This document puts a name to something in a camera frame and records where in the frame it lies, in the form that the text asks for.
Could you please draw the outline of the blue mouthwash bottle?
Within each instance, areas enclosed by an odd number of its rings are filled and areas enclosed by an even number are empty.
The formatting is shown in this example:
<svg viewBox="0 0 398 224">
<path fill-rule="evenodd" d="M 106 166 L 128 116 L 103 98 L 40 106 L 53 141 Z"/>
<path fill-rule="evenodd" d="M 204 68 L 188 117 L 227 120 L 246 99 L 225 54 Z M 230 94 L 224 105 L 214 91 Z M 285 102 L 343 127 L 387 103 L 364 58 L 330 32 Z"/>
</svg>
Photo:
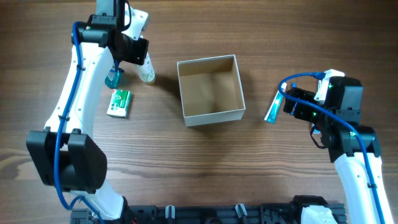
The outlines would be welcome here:
<svg viewBox="0 0 398 224">
<path fill-rule="evenodd" d="M 124 70 L 122 68 L 111 69 L 105 79 L 106 86 L 111 89 L 118 89 L 123 74 Z"/>
</svg>

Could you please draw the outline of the white leaf-print cosmetic tube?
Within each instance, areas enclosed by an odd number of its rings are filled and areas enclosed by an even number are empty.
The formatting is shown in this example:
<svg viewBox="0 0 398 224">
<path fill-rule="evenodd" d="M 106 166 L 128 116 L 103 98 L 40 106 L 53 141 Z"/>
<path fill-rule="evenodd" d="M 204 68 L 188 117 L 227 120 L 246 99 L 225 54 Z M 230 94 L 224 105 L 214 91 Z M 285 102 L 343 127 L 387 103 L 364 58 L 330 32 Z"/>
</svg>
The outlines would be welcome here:
<svg viewBox="0 0 398 224">
<path fill-rule="evenodd" d="M 149 53 L 147 53 L 145 57 L 144 64 L 135 65 L 135 68 L 139 78 L 145 84 L 152 84 L 155 82 L 155 71 Z"/>
</svg>

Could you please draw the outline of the teal toothpaste tube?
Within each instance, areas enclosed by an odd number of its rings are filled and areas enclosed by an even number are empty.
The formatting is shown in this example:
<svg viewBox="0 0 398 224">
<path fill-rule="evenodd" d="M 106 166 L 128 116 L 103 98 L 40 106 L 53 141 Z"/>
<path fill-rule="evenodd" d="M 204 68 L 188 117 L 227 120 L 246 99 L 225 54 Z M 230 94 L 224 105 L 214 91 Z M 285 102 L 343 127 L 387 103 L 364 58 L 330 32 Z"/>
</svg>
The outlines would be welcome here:
<svg viewBox="0 0 398 224">
<path fill-rule="evenodd" d="M 264 121 L 267 121 L 268 123 L 271 124 L 275 123 L 283 99 L 284 99 L 283 94 L 279 90 L 277 90 L 277 93 L 275 94 L 275 97 L 270 105 L 270 108 L 264 117 Z"/>
</svg>

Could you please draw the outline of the green white soap box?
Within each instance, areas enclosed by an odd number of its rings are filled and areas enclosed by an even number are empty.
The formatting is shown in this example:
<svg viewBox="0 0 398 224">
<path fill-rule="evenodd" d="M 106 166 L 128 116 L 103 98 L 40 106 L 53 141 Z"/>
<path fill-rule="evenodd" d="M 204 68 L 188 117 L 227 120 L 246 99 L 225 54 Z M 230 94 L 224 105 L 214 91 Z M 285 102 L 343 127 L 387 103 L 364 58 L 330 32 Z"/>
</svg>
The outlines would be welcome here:
<svg viewBox="0 0 398 224">
<path fill-rule="evenodd" d="M 131 96 L 130 91 L 113 89 L 106 114 L 116 118 L 127 118 Z"/>
</svg>

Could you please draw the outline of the blue disposable razor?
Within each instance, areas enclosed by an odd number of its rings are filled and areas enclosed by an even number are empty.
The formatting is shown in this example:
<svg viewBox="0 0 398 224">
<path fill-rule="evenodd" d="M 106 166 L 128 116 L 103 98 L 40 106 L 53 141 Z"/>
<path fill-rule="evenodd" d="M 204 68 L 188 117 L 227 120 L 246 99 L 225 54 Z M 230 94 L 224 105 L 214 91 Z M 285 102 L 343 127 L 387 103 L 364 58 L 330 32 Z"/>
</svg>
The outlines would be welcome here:
<svg viewBox="0 0 398 224">
<path fill-rule="evenodd" d="M 293 82 L 292 83 L 292 88 L 290 89 L 290 92 L 292 93 L 293 89 L 296 88 L 296 87 L 297 87 L 297 84 L 295 82 Z M 294 111 L 295 111 L 295 108 L 296 108 L 296 105 L 297 105 L 296 101 L 292 101 L 292 103 L 293 103 L 293 107 L 292 107 L 292 111 L 289 113 L 289 115 L 294 115 Z"/>
</svg>

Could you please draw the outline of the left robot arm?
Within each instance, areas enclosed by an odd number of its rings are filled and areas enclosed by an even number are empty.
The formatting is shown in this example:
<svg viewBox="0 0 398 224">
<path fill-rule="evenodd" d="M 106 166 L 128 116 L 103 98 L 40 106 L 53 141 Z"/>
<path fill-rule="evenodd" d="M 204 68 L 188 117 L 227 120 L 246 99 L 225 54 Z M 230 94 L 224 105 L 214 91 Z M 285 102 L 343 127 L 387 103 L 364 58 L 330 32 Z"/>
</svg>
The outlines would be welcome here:
<svg viewBox="0 0 398 224">
<path fill-rule="evenodd" d="M 55 188 L 66 210 L 83 202 L 94 223 L 135 223 L 125 197 L 106 180 L 108 162 L 93 140 L 93 123 L 106 77 L 121 62 L 143 65 L 149 42 L 141 37 L 148 14 L 128 1 L 98 1 L 87 21 L 72 26 L 70 68 L 43 130 L 26 146 L 43 184 Z"/>
</svg>

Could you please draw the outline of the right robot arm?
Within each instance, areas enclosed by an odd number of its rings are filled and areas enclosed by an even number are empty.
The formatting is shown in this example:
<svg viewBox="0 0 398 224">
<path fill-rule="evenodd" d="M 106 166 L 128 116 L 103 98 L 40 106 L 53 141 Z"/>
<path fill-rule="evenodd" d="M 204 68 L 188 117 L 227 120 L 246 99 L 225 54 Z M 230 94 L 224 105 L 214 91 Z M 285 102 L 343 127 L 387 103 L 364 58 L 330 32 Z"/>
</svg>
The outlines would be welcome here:
<svg viewBox="0 0 398 224">
<path fill-rule="evenodd" d="M 308 121 L 321 133 L 320 149 L 327 149 L 341 180 L 352 223 L 393 223 L 382 179 L 381 147 L 375 130 L 363 126 L 363 86 L 350 77 L 331 77 L 325 99 L 300 88 L 281 91 L 284 111 Z"/>
</svg>

